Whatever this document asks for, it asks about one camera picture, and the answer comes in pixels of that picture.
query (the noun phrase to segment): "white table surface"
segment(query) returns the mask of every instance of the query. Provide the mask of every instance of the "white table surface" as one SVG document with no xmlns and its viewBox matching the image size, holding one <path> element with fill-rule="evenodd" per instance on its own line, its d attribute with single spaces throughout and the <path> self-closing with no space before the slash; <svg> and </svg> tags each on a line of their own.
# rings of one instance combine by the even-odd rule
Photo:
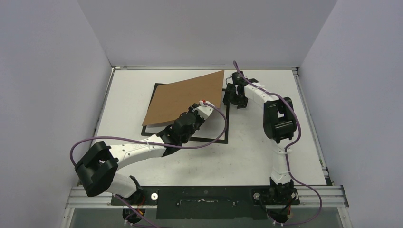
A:
<svg viewBox="0 0 403 228">
<path fill-rule="evenodd" d="M 155 83 L 172 83 L 217 70 L 118 70 L 115 71 L 97 136 L 143 139 L 142 122 Z M 234 70 L 226 70 L 224 78 Z M 301 140 L 291 147 L 293 175 L 310 185 L 325 185 L 322 166 L 310 132 L 297 85 L 291 70 L 245 70 L 271 91 L 292 99 L 302 127 Z M 215 138 L 224 120 L 214 114 L 194 136 Z M 106 144 L 121 141 L 105 140 Z M 188 142 L 185 146 L 202 145 Z M 271 144 L 263 132 L 263 109 L 252 101 L 245 109 L 230 107 L 229 143 L 214 143 L 197 150 L 179 150 L 163 158 L 151 158 L 118 171 L 135 176 L 144 186 L 269 185 Z"/>
</svg>

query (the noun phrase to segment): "white backdrop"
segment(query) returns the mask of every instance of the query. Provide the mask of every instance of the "white backdrop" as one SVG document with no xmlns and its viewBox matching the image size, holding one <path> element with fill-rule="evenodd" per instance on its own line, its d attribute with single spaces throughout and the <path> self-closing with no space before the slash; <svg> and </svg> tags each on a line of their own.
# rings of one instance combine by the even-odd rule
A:
<svg viewBox="0 0 403 228">
<path fill-rule="evenodd" d="M 336 0 L 78 0 L 112 65 L 298 67 Z"/>
<path fill-rule="evenodd" d="M 60 226 L 110 72 L 76 0 L 0 1 L 0 227 Z"/>
<path fill-rule="evenodd" d="M 403 3 L 339 0 L 300 68 L 354 227 L 402 227 Z"/>
</svg>

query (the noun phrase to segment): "brown cardboard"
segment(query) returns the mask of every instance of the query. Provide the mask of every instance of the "brown cardboard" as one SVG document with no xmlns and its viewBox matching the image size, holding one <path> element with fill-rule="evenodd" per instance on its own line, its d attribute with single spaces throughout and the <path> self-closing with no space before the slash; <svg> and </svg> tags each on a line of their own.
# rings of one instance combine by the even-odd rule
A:
<svg viewBox="0 0 403 228">
<path fill-rule="evenodd" d="M 173 121 L 200 100 L 221 105 L 224 71 L 180 82 L 160 85 L 155 90 L 142 126 Z"/>
</svg>

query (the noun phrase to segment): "screw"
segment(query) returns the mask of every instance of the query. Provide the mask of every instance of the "screw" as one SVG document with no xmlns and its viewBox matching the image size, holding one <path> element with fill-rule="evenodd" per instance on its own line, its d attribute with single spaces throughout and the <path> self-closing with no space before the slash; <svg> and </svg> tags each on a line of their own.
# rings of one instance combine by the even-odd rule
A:
<svg viewBox="0 0 403 228">
<path fill-rule="evenodd" d="M 153 201 L 156 201 L 156 200 L 158 199 L 158 194 L 157 194 L 157 193 L 151 194 L 151 199 L 152 199 Z"/>
<path fill-rule="evenodd" d="M 256 192 L 255 194 L 253 194 L 253 198 L 255 200 L 259 200 L 259 197 L 260 197 L 260 193 Z"/>
</svg>

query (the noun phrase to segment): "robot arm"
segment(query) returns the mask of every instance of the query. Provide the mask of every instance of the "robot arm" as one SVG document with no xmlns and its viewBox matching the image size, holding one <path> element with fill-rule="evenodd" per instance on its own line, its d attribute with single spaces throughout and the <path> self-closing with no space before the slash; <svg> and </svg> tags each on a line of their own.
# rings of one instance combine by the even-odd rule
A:
<svg viewBox="0 0 403 228">
<path fill-rule="evenodd" d="M 263 129 L 272 143 L 272 163 L 270 182 L 274 184 L 292 183 L 292 179 L 287 170 L 287 161 L 284 149 L 278 144 L 283 139 L 292 139 L 294 131 L 297 129 L 295 118 L 285 105 L 276 96 L 271 96 L 258 88 L 263 88 L 256 79 L 249 81 L 255 85 L 251 86 L 238 72 L 231 75 L 232 83 L 227 84 L 224 96 L 226 105 L 231 102 L 237 108 L 246 108 L 248 100 L 252 100 L 263 108 Z M 292 107 L 289 97 L 284 98 Z"/>
<path fill-rule="evenodd" d="M 189 111 L 182 113 L 173 124 L 159 133 L 141 140 L 146 144 L 125 143 L 107 146 L 104 141 L 95 143 L 75 166 L 87 196 L 97 196 L 106 191 L 128 199 L 135 197 L 135 193 L 142 190 L 137 180 L 132 176 L 127 177 L 116 173 L 116 171 L 135 162 L 168 156 L 178 151 L 179 148 L 147 143 L 176 146 L 187 143 L 212 113 L 212 109 L 203 102 L 205 101 L 193 104 L 189 107 Z"/>
</svg>

